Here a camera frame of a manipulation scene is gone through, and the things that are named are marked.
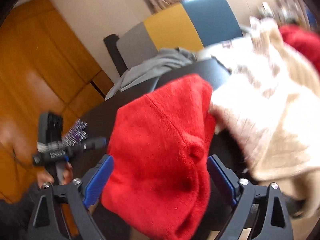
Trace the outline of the red knit sweater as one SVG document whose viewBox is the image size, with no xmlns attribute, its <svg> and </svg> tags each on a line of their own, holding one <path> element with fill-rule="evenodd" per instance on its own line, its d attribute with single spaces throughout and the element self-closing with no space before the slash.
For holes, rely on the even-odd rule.
<svg viewBox="0 0 320 240">
<path fill-rule="evenodd" d="M 210 195 L 213 89 L 186 75 L 118 109 L 102 205 L 151 239 L 190 239 Z"/>
</svg>

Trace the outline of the leopard print purple cloth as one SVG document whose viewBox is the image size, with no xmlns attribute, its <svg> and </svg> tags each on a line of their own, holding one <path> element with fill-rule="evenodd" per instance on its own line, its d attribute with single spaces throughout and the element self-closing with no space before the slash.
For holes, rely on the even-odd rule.
<svg viewBox="0 0 320 240">
<path fill-rule="evenodd" d="M 69 131 L 62 137 L 63 146 L 74 146 L 88 138 L 87 122 L 77 119 Z"/>
</svg>

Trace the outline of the black leather bench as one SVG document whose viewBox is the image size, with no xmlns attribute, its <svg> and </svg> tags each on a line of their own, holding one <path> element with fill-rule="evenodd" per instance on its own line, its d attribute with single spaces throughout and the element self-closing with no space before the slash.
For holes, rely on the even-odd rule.
<svg viewBox="0 0 320 240">
<path fill-rule="evenodd" d="M 229 71 L 216 59 L 209 59 L 172 70 L 160 77 L 144 81 L 124 92 L 118 92 L 112 98 L 87 112 L 81 120 L 87 123 L 86 132 L 90 138 L 110 138 L 118 108 L 144 94 L 151 92 L 166 83 L 184 75 L 196 73 L 209 82 L 214 89 L 219 88 L 229 78 Z M 222 131 L 213 137 L 210 154 L 215 154 L 227 168 L 231 168 L 239 178 L 246 178 L 253 184 L 256 181 L 246 171 L 246 164 L 239 146 L 229 132 Z M 225 225 L 231 208 L 225 204 L 222 197 L 212 188 L 209 205 L 193 239 L 208 239 L 213 233 Z M 93 219 L 106 239 L 146 239 L 147 237 L 130 227 L 118 215 L 106 210 L 98 204 L 93 212 Z"/>
</svg>

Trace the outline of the grey hooded sweatshirt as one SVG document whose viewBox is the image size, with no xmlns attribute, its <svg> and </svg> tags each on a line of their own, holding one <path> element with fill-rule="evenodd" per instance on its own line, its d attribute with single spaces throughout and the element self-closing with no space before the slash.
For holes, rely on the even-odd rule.
<svg viewBox="0 0 320 240">
<path fill-rule="evenodd" d="M 159 77 L 171 70 L 185 67 L 196 61 L 196 53 L 184 48 L 162 48 L 155 57 L 126 70 L 119 81 L 109 90 L 105 100 L 115 96 L 117 92 L 123 92 L 146 80 Z"/>
</svg>

